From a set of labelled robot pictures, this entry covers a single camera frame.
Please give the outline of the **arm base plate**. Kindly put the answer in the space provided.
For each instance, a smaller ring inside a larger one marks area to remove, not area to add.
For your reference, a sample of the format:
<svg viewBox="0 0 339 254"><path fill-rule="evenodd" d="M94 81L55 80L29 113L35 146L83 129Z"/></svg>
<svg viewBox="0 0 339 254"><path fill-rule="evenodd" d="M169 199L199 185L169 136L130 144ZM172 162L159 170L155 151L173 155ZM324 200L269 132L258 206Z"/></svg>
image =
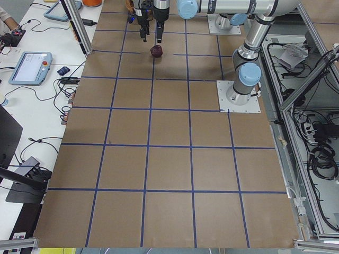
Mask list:
<svg viewBox="0 0 339 254"><path fill-rule="evenodd" d="M243 14L208 14L209 33L212 35L240 36Z"/></svg>
<svg viewBox="0 0 339 254"><path fill-rule="evenodd" d="M260 91L253 87L250 94L241 95L233 88L234 81L218 80L219 111L223 113L261 113L258 98Z"/></svg>

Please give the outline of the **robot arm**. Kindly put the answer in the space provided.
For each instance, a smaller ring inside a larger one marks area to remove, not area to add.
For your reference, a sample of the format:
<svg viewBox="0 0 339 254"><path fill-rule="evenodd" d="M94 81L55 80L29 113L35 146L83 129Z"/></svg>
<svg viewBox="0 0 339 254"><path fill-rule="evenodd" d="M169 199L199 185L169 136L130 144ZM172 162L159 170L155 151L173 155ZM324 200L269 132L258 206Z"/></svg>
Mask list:
<svg viewBox="0 0 339 254"><path fill-rule="evenodd" d="M126 1L128 9L128 22L137 20L140 25L139 33L143 42L147 42L146 36L149 33L149 15L156 20L156 40L162 43L164 25L170 14L170 1Z"/></svg>
<svg viewBox="0 0 339 254"><path fill-rule="evenodd" d="M277 16L294 10L299 1L177 1L178 13L183 19L191 19L198 13L206 14L255 14L247 37L233 53L236 79L227 92L227 99L234 105L245 105L253 88L260 81L262 71L257 65L258 52L270 26Z"/></svg>

